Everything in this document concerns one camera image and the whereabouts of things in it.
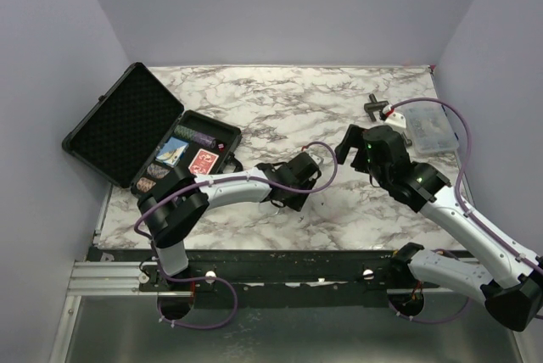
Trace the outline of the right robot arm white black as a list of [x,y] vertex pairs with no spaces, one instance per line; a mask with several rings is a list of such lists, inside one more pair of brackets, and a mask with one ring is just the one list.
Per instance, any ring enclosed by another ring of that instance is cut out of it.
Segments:
[[481,303],[504,327],[525,330],[542,308],[542,258],[456,196],[435,167],[411,160],[400,133],[390,126],[349,126],[335,149],[340,164],[351,149],[356,150],[354,170],[447,231],[478,261],[470,265],[408,243],[391,258],[392,282],[400,288],[429,282],[451,289]]

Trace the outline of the orange blue chip stack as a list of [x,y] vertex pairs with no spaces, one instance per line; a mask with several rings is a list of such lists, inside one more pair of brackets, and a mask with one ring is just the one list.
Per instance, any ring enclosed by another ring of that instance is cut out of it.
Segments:
[[165,176],[167,176],[170,173],[170,171],[171,171],[170,168],[152,163],[147,168],[147,175],[152,179],[160,180],[160,179],[163,179]]

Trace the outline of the red playing card deck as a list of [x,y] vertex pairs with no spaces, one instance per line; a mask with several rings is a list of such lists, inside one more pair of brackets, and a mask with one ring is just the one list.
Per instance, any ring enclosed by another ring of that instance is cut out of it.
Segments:
[[194,175],[209,175],[218,159],[218,154],[201,148],[195,154],[188,169]]

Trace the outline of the clear plastic parts box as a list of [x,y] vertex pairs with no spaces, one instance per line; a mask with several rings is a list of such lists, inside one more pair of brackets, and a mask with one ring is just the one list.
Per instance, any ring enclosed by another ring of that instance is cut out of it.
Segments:
[[400,107],[415,151],[423,156],[454,153],[459,148],[442,106],[432,102],[409,103]]

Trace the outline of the pink black chip stack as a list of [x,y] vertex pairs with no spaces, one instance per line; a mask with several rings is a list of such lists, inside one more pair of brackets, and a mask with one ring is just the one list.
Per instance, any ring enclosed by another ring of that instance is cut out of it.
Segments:
[[156,185],[156,181],[149,179],[147,177],[141,177],[136,185],[135,188],[139,193],[147,193],[149,192],[154,186]]

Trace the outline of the purple grey poker chip stack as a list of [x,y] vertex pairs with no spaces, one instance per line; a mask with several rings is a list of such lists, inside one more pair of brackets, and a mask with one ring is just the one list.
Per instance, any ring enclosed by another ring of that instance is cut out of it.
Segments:
[[216,146],[216,139],[214,137],[201,132],[195,132],[193,140],[207,148],[214,148]]

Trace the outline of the black foam-lined poker case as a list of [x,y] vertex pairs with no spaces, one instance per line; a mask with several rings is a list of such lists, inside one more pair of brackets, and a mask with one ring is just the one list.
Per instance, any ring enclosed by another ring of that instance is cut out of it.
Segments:
[[[176,137],[176,126],[212,136],[216,146],[207,148],[182,139],[189,145],[175,167],[156,161],[155,156],[164,144],[170,137]],[[147,175],[150,164],[171,171],[177,166],[188,167],[201,148],[219,155],[211,174],[222,173],[229,165],[236,171],[242,170],[234,155],[241,136],[236,126],[185,109],[144,64],[135,63],[64,138],[62,148],[113,185],[141,197],[145,193],[139,193],[135,185],[141,177],[152,179]],[[218,149],[219,142],[225,144],[224,150]]]

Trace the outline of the blue playing card deck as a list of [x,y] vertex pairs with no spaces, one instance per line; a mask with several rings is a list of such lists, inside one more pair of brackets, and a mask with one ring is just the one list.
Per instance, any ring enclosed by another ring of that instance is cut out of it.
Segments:
[[187,150],[188,145],[189,143],[182,139],[170,137],[155,156],[155,160],[164,165],[175,167]]

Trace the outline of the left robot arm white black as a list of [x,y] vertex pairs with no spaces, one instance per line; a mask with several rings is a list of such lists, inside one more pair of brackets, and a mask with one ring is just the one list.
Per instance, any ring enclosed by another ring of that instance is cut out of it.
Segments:
[[137,201],[161,264],[160,282],[171,291],[187,284],[184,240],[206,211],[265,202],[299,211],[321,175],[319,163],[306,152],[229,174],[192,175],[186,166],[171,171]]

